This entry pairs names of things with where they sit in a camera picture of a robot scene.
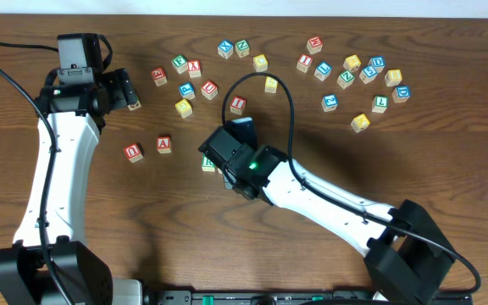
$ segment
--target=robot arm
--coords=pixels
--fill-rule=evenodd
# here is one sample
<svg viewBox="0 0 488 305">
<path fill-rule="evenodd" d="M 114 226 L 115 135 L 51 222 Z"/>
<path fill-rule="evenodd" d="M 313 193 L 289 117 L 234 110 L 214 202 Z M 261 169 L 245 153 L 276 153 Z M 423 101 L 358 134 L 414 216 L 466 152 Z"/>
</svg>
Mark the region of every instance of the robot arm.
<svg viewBox="0 0 488 305">
<path fill-rule="evenodd" d="M 391 247 L 397 237 L 403 236 L 393 228 L 401 227 L 411 228 L 412 232 L 454 252 L 432 218 L 417 203 L 406 200 L 396 209 L 321 180 L 281 151 L 268 146 L 258 148 L 250 119 L 220 126 L 199 151 L 221 169 L 233 190 L 245 198 L 260 198 L 289 208 L 351 244 L 364 256 L 370 277 L 380 292 L 376 299 L 385 296 L 390 301 L 409 305 L 429 304 L 455 262 L 447 252 L 413 236 L 407 236 L 398 251 Z M 389 227 L 368 221 L 363 215 L 379 219 Z"/>
<path fill-rule="evenodd" d="M 90 114 L 77 116 L 74 112 L 49 114 L 47 118 L 58 135 L 58 155 L 54 165 L 47 205 L 47 239 L 55 244 L 58 236 L 86 245 L 84 212 L 86 188 L 93 151 L 99 143 L 99 129 Z M 30 201 L 13 244 L 21 241 L 24 247 L 40 245 L 37 217 L 48 158 L 50 139 L 47 129 L 39 121 L 39 157 Z"/>
<path fill-rule="evenodd" d="M 393 208 L 392 206 L 372 202 L 353 195 L 311 174 L 297 161 L 293 160 L 293 164 L 302 178 L 306 177 L 310 184 L 328 194 L 329 197 L 348 206 L 366 211 L 368 214 L 373 214 L 383 220 L 391 220 L 388 212 Z M 287 208 L 306 216 L 318 225 L 338 235 L 363 256 L 366 256 L 369 252 L 367 246 L 369 239 L 379 238 L 385 230 L 385 226 L 365 221 L 354 213 L 326 202 L 314 195 L 310 190 L 302 188 L 291 173 L 289 161 L 281 162 L 269 175 L 269 181 L 270 183 L 263 188 L 263 191 L 271 203 L 277 207 Z"/>
<path fill-rule="evenodd" d="M 101 59 L 99 40 L 110 54 Z M 84 212 L 87 178 L 95 147 L 105 126 L 104 115 L 138 102 L 125 69 L 104 72 L 112 49 L 103 36 L 58 36 L 61 69 L 49 74 L 36 98 L 57 137 L 53 174 L 47 194 L 49 259 L 70 299 L 86 304 L 142 304 L 137 280 L 113 279 L 108 266 L 86 247 Z M 59 85 L 53 86 L 55 75 Z M 39 156 L 25 217 L 10 248 L 0 249 L 0 292 L 9 304 L 61 304 L 64 299 L 51 275 L 40 268 L 38 228 L 49 147 L 45 125 L 39 122 Z"/>
</svg>

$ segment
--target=white wall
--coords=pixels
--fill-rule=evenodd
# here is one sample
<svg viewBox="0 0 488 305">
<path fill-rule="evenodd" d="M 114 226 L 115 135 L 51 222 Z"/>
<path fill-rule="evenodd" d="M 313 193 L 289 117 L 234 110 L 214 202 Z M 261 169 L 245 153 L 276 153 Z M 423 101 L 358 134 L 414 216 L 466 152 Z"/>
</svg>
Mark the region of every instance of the white wall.
<svg viewBox="0 0 488 305">
<path fill-rule="evenodd" d="M 0 0 L 0 13 L 488 18 L 488 0 Z"/>
</svg>

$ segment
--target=alphabet block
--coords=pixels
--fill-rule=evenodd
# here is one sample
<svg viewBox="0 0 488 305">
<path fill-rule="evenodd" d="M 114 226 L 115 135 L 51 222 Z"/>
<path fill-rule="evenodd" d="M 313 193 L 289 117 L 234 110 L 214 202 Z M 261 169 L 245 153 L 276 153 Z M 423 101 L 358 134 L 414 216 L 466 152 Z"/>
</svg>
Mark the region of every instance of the alphabet block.
<svg viewBox="0 0 488 305">
<path fill-rule="evenodd" d="M 370 121 L 367 119 L 366 115 L 361 114 L 356 116 L 352 121 L 352 128 L 355 132 L 359 133 L 370 126 Z"/>
<path fill-rule="evenodd" d="M 153 82 L 156 83 L 156 86 L 161 86 L 167 83 L 167 75 L 163 68 L 153 69 L 152 78 Z"/>
<path fill-rule="evenodd" d="M 255 68 L 255 72 L 263 72 L 266 71 L 269 67 L 269 62 L 267 58 L 261 54 L 253 58 L 253 68 Z"/>
<path fill-rule="evenodd" d="M 314 75 L 319 78 L 319 80 L 323 81 L 330 75 L 331 70 L 332 67 L 330 64 L 321 62 L 321 64 L 318 65 L 318 68 L 316 68 Z"/>
<path fill-rule="evenodd" d="M 363 83 L 368 84 L 370 81 L 374 80 L 378 76 L 378 71 L 372 66 L 368 66 L 361 71 L 359 78 Z"/>
<path fill-rule="evenodd" d="M 372 57 L 369 61 L 369 66 L 372 66 L 374 69 L 376 69 L 378 73 L 383 71 L 383 68 L 385 68 L 385 60 L 383 59 L 383 56 Z"/>
<path fill-rule="evenodd" d="M 242 39 L 241 41 L 236 43 L 236 54 L 238 55 L 239 58 L 243 58 L 244 56 L 247 56 L 250 53 L 250 45 L 247 44 L 247 41 L 245 39 Z"/>
<path fill-rule="evenodd" d="M 393 91 L 393 101 L 395 101 L 395 103 L 404 103 L 411 96 L 410 87 L 408 86 L 398 86 Z"/>
<path fill-rule="evenodd" d="M 376 96 L 372 101 L 372 112 L 382 114 L 387 110 L 389 99 L 387 97 Z"/>
<path fill-rule="evenodd" d="M 301 55 L 301 57 L 297 61 L 297 69 L 301 70 L 302 72 L 308 72 L 308 68 L 312 64 L 313 59 L 306 55 Z"/>
<path fill-rule="evenodd" d="M 264 91 L 268 93 L 276 93 L 276 88 L 278 88 L 278 81 L 267 76 L 267 80 L 264 82 Z"/>
<path fill-rule="evenodd" d="M 133 110 L 137 110 L 138 108 L 142 107 L 141 105 L 141 102 L 140 101 L 136 101 L 136 103 L 134 104 L 131 104 L 131 105 L 127 105 L 127 108 L 131 111 Z"/>
<path fill-rule="evenodd" d="M 175 67 L 178 74 L 182 74 L 187 71 L 187 60 L 183 55 L 178 55 L 172 60 L 173 67 Z"/>
<path fill-rule="evenodd" d="M 202 171 L 216 171 L 216 165 L 214 165 L 212 161 L 208 160 L 205 155 L 202 156 Z"/>
<path fill-rule="evenodd" d="M 402 73 L 399 69 L 389 70 L 385 73 L 385 84 L 387 86 L 396 86 L 402 81 Z"/>
<path fill-rule="evenodd" d="M 195 98 L 195 92 L 193 91 L 193 86 L 191 83 L 185 83 L 184 85 L 180 85 L 178 88 L 180 90 L 180 95 L 182 98 L 185 99 L 193 99 Z"/>
<path fill-rule="evenodd" d="M 222 58 L 228 59 L 232 54 L 233 54 L 233 44 L 230 43 L 227 39 L 223 40 L 219 45 L 218 45 L 218 54 Z"/>
<path fill-rule="evenodd" d="M 212 81 L 207 81 L 201 88 L 202 94 L 209 100 L 218 95 L 218 87 Z"/>
<path fill-rule="evenodd" d="M 338 99 L 336 95 L 330 94 L 323 97 L 321 100 L 321 106 L 323 107 L 323 111 L 329 112 L 336 109 L 338 106 Z"/>
<path fill-rule="evenodd" d="M 344 60 L 344 69 L 350 72 L 355 72 L 361 67 L 361 61 L 357 57 L 357 55 L 352 55 Z"/>
<path fill-rule="evenodd" d="M 315 54 L 321 51 L 321 47 L 323 47 L 323 42 L 319 39 L 319 36 L 312 37 L 308 39 L 306 43 L 306 48 L 310 52 L 310 54 Z"/>
<path fill-rule="evenodd" d="M 171 152 L 170 137 L 160 136 L 158 138 L 158 152 L 159 153 L 170 153 Z"/>
<path fill-rule="evenodd" d="M 193 113 L 193 109 L 191 109 L 191 105 L 187 102 L 184 98 L 183 100 L 176 103 L 176 111 L 182 116 L 182 119 L 185 119 L 190 114 Z"/>
<path fill-rule="evenodd" d="M 192 60 L 187 63 L 187 69 L 190 71 L 190 77 L 201 77 L 201 63 L 198 60 Z"/>
<path fill-rule="evenodd" d="M 338 76 L 338 80 L 336 81 L 342 89 L 348 88 L 353 81 L 355 80 L 355 76 L 353 76 L 352 72 L 344 71 Z"/>
<path fill-rule="evenodd" d="M 130 160 L 132 163 L 135 163 L 136 161 L 144 158 L 144 156 L 142 156 L 141 149 L 139 148 L 137 143 L 129 147 L 126 147 L 124 149 L 124 152 L 125 152 L 125 156 L 127 156 L 127 159 Z"/>
<path fill-rule="evenodd" d="M 242 115 L 246 107 L 246 100 L 242 97 L 233 98 L 233 103 L 230 104 L 230 111 L 233 114 Z"/>
</svg>

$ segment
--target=wooden table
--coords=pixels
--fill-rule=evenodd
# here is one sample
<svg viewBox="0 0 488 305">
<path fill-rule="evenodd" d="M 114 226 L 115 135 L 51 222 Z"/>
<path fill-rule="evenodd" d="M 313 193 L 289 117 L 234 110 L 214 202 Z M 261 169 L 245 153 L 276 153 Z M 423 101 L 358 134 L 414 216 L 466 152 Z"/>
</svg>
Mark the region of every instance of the wooden table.
<svg viewBox="0 0 488 305">
<path fill-rule="evenodd" d="M 483 277 L 474 296 L 488 304 L 488 20 L 235 18 L 163 16 L 0 15 L 0 41 L 56 46 L 56 35 L 95 32 L 114 49 L 110 69 L 126 67 L 142 108 L 115 111 L 91 163 L 87 192 L 88 247 L 114 276 L 144 279 L 155 288 L 198 290 L 318 290 L 365 286 L 362 258 L 339 237 L 304 217 L 226 191 L 217 173 L 201 171 L 199 145 L 220 124 L 229 87 L 253 72 L 252 56 L 264 53 L 269 72 L 280 76 L 296 102 L 295 158 L 320 177 L 364 197 L 398 206 L 409 198 L 423 205 Z M 334 71 L 325 81 L 296 69 L 310 36 L 324 40 L 313 55 Z M 223 39 L 247 39 L 250 56 L 225 60 Z M 175 110 L 177 54 L 202 63 L 191 79 L 193 115 Z M 401 69 L 413 96 L 384 114 L 370 113 L 374 95 L 391 95 L 382 80 L 361 80 L 342 90 L 336 77 L 346 56 L 364 63 L 385 57 Z M 56 54 L 0 47 L 0 67 L 32 96 Z M 163 66 L 169 83 L 156 87 L 150 71 Z M 206 80 L 219 85 L 208 101 Z M 235 94 L 248 99 L 260 141 L 286 149 L 288 106 L 279 88 L 263 92 L 264 78 L 248 80 Z M 321 97 L 335 93 L 331 113 Z M 355 134 L 350 122 L 365 113 L 372 124 Z M 0 78 L 0 248 L 10 247 L 25 212 L 36 166 L 37 119 L 31 106 Z M 170 134 L 174 151 L 156 152 L 158 135 Z M 145 158 L 131 164 L 123 148 L 140 142 Z M 456 263 L 445 287 L 470 287 Z"/>
</svg>

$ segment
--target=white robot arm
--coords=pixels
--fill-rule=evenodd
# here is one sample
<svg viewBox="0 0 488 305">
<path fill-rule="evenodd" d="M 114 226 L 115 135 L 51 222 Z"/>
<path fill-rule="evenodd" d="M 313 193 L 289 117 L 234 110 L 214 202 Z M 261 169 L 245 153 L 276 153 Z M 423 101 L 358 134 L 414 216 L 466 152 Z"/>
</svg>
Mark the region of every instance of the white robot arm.
<svg viewBox="0 0 488 305">
<path fill-rule="evenodd" d="M 53 168 L 47 204 L 48 243 L 58 236 L 86 244 L 84 208 L 86 188 L 93 151 L 99 143 L 99 129 L 90 114 L 77 116 L 74 112 L 49 114 L 48 122 L 58 137 L 58 154 Z M 41 194 L 47 174 L 49 147 L 47 129 L 39 121 L 39 157 L 33 178 L 30 201 L 13 244 L 21 241 L 24 247 L 39 246 L 37 217 Z"/>
<path fill-rule="evenodd" d="M 305 170 L 297 161 L 293 160 L 297 173 L 306 178 L 308 183 L 321 190 L 329 197 L 345 203 L 348 206 L 366 211 L 385 221 L 390 221 L 388 214 L 393 207 L 377 203 L 351 194 L 338 186 L 320 179 Z M 289 168 L 289 161 L 280 163 L 269 175 L 270 183 L 264 187 L 266 197 L 277 207 L 287 208 L 306 216 L 318 225 L 335 233 L 341 239 L 352 245 L 361 255 L 369 252 L 367 242 L 370 238 L 379 238 L 385 226 L 366 221 L 354 213 L 350 213 L 336 205 L 314 195 L 303 188 L 295 179 Z"/>
</svg>

